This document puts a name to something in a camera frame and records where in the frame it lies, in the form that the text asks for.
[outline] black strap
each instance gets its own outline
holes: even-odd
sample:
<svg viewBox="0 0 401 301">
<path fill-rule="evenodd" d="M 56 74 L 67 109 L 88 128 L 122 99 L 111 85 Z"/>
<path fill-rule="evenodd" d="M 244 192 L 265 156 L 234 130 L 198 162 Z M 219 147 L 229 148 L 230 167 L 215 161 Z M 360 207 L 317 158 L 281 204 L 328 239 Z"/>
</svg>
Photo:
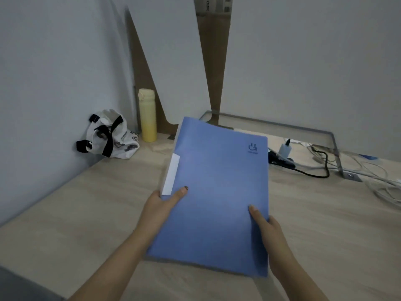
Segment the black strap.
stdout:
<svg viewBox="0 0 401 301">
<path fill-rule="evenodd" d="M 119 124 L 123 123 L 123 117 L 120 115 L 117 117 L 117 119 L 113 122 L 112 127 L 110 128 L 110 131 L 113 133 L 113 131 L 115 130 L 115 128 L 117 128 L 117 126 Z"/>
<path fill-rule="evenodd" d="M 78 142 L 76 142 L 77 144 L 77 150 L 78 152 L 82 152 L 82 153 L 88 153 L 88 150 L 86 147 L 92 149 L 92 144 L 89 140 L 80 140 Z"/>
<path fill-rule="evenodd" d="M 98 115 L 96 115 L 96 114 L 92 114 L 92 115 L 89 117 L 89 121 L 90 121 L 90 122 L 97 122 L 99 119 L 100 119 L 100 117 L 99 117 Z"/>
<path fill-rule="evenodd" d="M 106 146 L 103 149 L 102 155 L 105 157 L 110 157 L 113 152 L 113 136 L 109 131 L 109 128 L 105 125 L 98 126 L 95 130 L 99 130 L 102 132 L 104 135 L 107 137 L 107 143 Z"/>
</svg>

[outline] metal bracket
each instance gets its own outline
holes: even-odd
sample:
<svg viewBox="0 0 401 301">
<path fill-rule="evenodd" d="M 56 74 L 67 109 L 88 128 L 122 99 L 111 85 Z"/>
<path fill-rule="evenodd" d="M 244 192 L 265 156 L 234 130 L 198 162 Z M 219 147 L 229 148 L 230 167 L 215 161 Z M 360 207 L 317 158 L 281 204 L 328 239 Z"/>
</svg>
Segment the metal bracket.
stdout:
<svg viewBox="0 0 401 301">
<path fill-rule="evenodd" d="M 331 137 L 331 139 L 332 139 L 332 142 L 333 142 L 333 149 L 334 149 L 333 151 L 334 151 L 334 156 L 335 156 L 335 159 L 336 159 L 336 164 L 337 164 L 339 175 L 341 177 L 343 177 L 344 179 L 349 179 L 351 181 L 362 182 L 362 180 L 360 179 L 360 177 L 357 174 L 344 172 L 343 166 L 341 165 L 340 152 L 338 151 L 336 139 L 334 137 L 333 132 L 324 131 L 324 130 L 318 130 L 318 129 L 311 129 L 311 128 L 306 128 L 306 127 L 300 127 L 300 126 L 293 126 L 293 125 L 290 125 L 290 124 L 281 124 L 279 122 L 273 122 L 273 121 L 267 121 L 267 120 L 249 118 L 249 117 L 243 117 L 243 116 L 238 116 L 238 115 L 233 115 L 233 114 L 221 113 L 219 111 L 213 111 L 213 110 L 212 111 L 206 111 L 199 119 L 201 120 L 206 114 L 222 115 L 222 116 L 227 116 L 227 117 L 232 117 L 232 118 L 237 118 L 237 119 L 260 122 L 260 123 L 263 123 L 263 124 L 270 124 L 270 125 L 273 125 L 273 126 L 280 126 L 280 127 L 292 128 L 292 129 L 296 129 L 296 130 L 303 130 L 303 131 L 309 131 L 309 132 L 322 133 L 322 134 L 329 135 Z"/>
</svg>

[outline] file folder cover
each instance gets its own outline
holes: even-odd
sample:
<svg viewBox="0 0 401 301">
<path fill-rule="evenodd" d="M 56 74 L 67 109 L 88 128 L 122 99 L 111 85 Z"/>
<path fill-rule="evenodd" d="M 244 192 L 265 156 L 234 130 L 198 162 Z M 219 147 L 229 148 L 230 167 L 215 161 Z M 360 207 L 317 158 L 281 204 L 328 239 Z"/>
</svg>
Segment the file folder cover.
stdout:
<svg viewBox="0 0 401 301">
<path fill-rule="evenodd" d="M 268 218 L 267 137 L 185 117 L 174 153 L 179 163 L 172 193 L 183 186 L 188 193 L 148 255 L 266 277 L 268 255 L 248 206 Z"/>
</svg>

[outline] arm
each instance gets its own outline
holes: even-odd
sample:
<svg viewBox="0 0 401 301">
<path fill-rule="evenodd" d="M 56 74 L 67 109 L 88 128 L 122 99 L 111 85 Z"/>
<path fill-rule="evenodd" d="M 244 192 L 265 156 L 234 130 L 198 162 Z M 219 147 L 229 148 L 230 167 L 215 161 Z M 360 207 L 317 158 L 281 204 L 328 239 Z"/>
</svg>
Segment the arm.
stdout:
<svg viewBox="0 0 401 301">
<path fill-rule="evenodd" d="M 187 190 L 188 187 L 181 188 L 167 201 L 160 198 L 158 191 L 153 192 L 143 207 L 133 233 L 69 300 L 118 301 L 136 266 L 167 220 L 171 209 Z"/>
<path fill-rule="evenodd" d="M 276 219 L 270 216 L 267 222 L 252 205 L 249 212 L 262 233 L 263 245 L 269 254 L 270 268 L 283 285 L 288 298 L 291 301 L 328 301 L 322 290 L 295 259 Z"/>
</svg>

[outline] wooden table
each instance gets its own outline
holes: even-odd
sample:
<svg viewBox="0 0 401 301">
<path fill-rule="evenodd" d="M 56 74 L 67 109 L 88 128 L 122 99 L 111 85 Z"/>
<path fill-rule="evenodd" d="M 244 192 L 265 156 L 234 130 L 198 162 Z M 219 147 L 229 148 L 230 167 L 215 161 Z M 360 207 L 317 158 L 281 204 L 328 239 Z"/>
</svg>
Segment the wooden table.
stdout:
<svg viewBox="0 0 401 301">
<path fill-rule="evenodd" d="M 269 137 L 278 149 L 282 138 Z M 71 296 L 135 227 L 160 186 L 173 141 L 130 160 L 103 159 L 0 228 L 0 265 Z M 291 157 L 314 164 L 293 145 Z M 343 157 L 346 167 L 355 167 Z M 391 177 L 401 164 L 382 161 Z M 271 214 L 301 265 L 331 300 L 401 299 L 401 211 L 359 182 L 270 167 Z M 256 279 L 175 263 L 142 261 L 123 300 L 286 300 L 277 279 Z"/>
</svg>

